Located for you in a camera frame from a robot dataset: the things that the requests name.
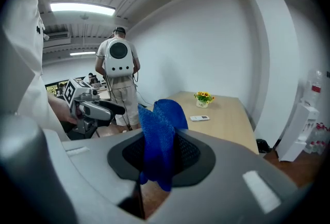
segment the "fluorescent light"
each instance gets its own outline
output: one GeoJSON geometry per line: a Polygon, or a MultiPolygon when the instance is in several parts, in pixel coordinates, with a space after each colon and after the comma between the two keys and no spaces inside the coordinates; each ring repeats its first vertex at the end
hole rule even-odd
{"type": "Polygon", "coordinates": [[[70,53],[71,56],[86,55],[86,54],[95,54],[95,52],[70,53]]]}
{"type": "Polygon", "coordinates": [[[113,15],[115,12],[114,8],[102,7],[91,4],[82,4],[82,3],[52,3],[51,4],[52,12],[54,11],[84,11],[84,12],[93,12],[104,15],[113,15]]]}

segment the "flower pot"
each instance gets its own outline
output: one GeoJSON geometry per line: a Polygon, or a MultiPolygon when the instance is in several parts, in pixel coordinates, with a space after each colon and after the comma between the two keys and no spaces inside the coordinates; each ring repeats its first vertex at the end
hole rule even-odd
{"type": "Polygon", "coordinates": [[[196,106],[201,108],[207,108],[208,104],[206,102],[197,100],[196,106]]]}

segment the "brown floor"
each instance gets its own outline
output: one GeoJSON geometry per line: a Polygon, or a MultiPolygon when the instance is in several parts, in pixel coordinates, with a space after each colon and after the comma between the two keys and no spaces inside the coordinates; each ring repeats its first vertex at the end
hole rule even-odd
{"type": "MultiPolygon", "coordinates": [[[[120,129],[115,124],[111,124],[109,127],[98,128],[97,132],[100,137],[106,137],[118,134],[120,129]]],[[[307,154],[303,151],[294,162],[279,162],[276,152],[272,150],[264,156],[264,159],[288,175],[298,187],[302,187],[314,180],[323,157],[316,153],[307,154]]],[[[141,185],[141,192],[146,219],[159,208],[170,194],[170,192],[163,191],[157,183],[151,181],[141,185]]]]}
{"type": "Polygon", "coordinates": [[[317,153],[308,154],[304,151],[293,162],[280,162],[274,150],[264,156],[264,159],[283,171],[298,187],[313,182],[323,158],[324,155],[320,156],[317,153]]]}

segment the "remote control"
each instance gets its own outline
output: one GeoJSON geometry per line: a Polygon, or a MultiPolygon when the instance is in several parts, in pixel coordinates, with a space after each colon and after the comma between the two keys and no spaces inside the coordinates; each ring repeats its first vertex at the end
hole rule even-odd
{"type": "Polygon", "coordinates": [[[201,121],[201,120],[209,120],[210,118],[208,116],[191,116],[191,121],[201,121]]]}

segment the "shorts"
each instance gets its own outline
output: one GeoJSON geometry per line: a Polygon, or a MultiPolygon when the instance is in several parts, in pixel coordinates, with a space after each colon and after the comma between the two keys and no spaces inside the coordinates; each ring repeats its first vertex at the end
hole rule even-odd
{"type": "Polygon", "coordinates": [[[117,125],[137,125],[139,123],[139,113],[135,86],[112,89],[110,96],[114,103],[125,107],[125,114],[115,116],[117,125]]]}

